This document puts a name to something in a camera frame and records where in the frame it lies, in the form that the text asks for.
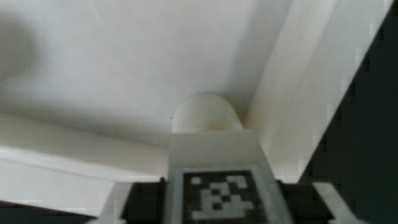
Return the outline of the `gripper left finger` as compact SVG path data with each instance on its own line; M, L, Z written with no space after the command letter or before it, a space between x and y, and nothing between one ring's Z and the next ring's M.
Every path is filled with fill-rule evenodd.
M86 224L127 224L123 212L127 208L132 186L132 183L118 183L115 185L100 216L90 220Z

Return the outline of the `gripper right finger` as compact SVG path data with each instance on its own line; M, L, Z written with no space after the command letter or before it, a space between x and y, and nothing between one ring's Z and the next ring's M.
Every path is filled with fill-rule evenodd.
M335 185L328 182L315 182L314 187L317 189L321 198L333 214L330 224L370 224L358 218Z

